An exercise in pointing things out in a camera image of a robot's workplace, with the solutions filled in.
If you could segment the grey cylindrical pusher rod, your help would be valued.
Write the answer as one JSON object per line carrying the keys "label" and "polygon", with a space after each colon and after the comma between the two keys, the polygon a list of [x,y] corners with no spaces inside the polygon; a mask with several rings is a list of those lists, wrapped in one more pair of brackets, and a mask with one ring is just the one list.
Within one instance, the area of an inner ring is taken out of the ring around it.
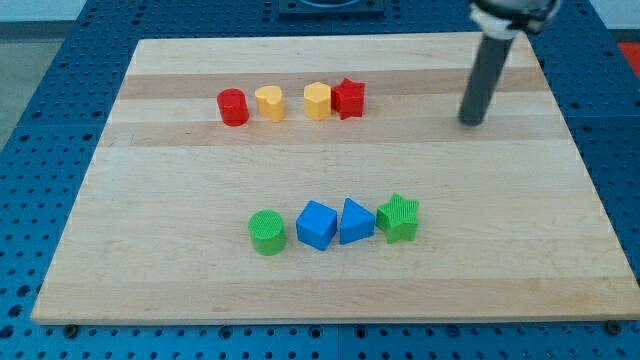
{"label": "grey cylindrical pusher rod", "polygon": [[482,35],[458,111],[461,124],[479,126],[484,121],[512,43]]}

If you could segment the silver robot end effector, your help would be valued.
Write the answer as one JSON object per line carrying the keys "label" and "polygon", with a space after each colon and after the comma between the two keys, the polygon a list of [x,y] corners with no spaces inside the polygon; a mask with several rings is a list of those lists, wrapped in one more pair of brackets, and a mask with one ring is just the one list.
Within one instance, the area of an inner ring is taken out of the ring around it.
{"label": "silver robot end effector", "polygon": [[470,19],[493,39],[539,34],[557,16],[562,0],[470,0]]}

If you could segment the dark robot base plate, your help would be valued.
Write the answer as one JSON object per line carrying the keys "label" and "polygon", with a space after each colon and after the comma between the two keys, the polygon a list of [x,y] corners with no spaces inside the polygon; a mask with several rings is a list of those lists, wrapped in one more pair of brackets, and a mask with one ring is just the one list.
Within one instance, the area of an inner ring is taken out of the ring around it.
{"label": "dark robot base plate", "polygon": [[276,0],[280,17],[383,15],[385,0]]}

